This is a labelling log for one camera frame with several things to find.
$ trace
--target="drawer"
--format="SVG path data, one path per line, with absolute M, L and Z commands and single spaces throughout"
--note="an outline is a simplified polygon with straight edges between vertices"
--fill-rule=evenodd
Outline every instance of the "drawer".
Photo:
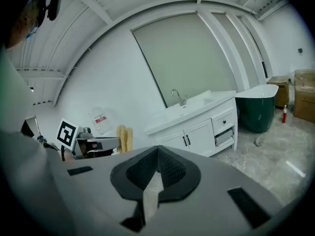
M 234 125 L 233 108 L 214 116 L 212 118 L 213 133 L 217 135 Z

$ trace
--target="white vanity cabinet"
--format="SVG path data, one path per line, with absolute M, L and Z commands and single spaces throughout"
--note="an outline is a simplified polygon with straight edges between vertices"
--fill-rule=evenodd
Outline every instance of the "white vanity cabinet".
M 210 100 L 166 109 L 145 130 L 155 144 L 203 156 L 237 146 L 235 92 L 211 92 Z

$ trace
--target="red label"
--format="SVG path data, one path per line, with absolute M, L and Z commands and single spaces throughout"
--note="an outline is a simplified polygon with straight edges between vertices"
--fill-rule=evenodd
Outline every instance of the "red label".
M 102 120 L 106 120 L 107 118 L 105 116 L 101 117 L 100 119 L 96 119 L 95 122 L 96 123 L 99 123 L 101 122 Z

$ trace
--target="ceiling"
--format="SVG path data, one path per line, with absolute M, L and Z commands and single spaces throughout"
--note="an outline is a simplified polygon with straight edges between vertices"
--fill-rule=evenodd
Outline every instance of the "ceiling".
M 34 88 L 34 104 L 50 101 L 56 104 L 70 71 L 83 54 L 84 43 L 92 44 L 107 29 L 128 16 L 173 1 L 181 0 L 62 0 L 56 20 L 45 19 L 36 34 L 8 50 L 8 54 L 29 87 Z M 259 20 L 287 2 L 286 0 L 191 1 L 196 3 L 219 1 L 249 12 L 253 11 Z

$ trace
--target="black handle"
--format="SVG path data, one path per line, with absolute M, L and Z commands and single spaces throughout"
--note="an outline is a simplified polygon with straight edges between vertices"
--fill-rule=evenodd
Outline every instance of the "black handle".
M 185 140 L 185 136 L 183 136 L 183 139 L 184 139 L 185 145 L 187 146 L 187 143 L 186 143 L 186 140 Z
M 188 135 L 186 135 L 186 137 L 187 137 L 187 139 L 188 139 L 188 144 L 190 145 L 190 140 L 189 140 L 189 137 L 188 137 Z

